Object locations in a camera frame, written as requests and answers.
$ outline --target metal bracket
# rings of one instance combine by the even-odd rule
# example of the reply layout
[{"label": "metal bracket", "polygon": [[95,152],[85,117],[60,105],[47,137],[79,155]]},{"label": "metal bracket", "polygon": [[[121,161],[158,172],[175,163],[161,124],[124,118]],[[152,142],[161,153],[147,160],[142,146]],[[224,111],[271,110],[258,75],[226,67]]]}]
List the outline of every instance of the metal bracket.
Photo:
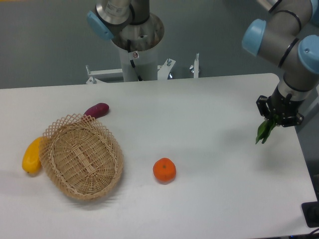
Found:
[{"label": "metal bracket", "polygon": [[175,65],[176,61],[168,58],[166,62],[160,67],[158,71],[158,80],[159,81],[167,81],[170,71]]},{"label": "metal bracket", "polygon": [[[158,80],[167,80],[170,76],[170,71],[173,68],[176,61],[168,58],[163,65],[158,66]],[[86,71],[89,79],[86,84],[106,83],[96,79],[98,78],[116,78],[123,77],[122,69],[103,70],[103,71],[90,71],[89,66],[86,65]]]}]

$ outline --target bolt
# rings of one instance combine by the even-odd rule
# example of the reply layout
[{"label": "bolt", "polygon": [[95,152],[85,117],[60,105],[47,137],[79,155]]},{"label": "bolt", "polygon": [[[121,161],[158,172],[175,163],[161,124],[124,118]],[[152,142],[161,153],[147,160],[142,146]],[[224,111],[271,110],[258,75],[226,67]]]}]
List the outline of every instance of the bolt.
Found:
[{"label": "bolt", "polygon": [[170,72],[167,79],[168,79],[168,80],[172,80],[173,77],[174,77],[173,74]]},{"label": "bolt", "polygon": [[190,67],[189,67],[189,72],[191,73],[191,74],[194,74],[194,66],[193,65],[191,65]]},{"label": "bolt", "polygon": [[167,59],[167,66],[170,66],[170,64],[172,63],[172,60],[170,58]]}]

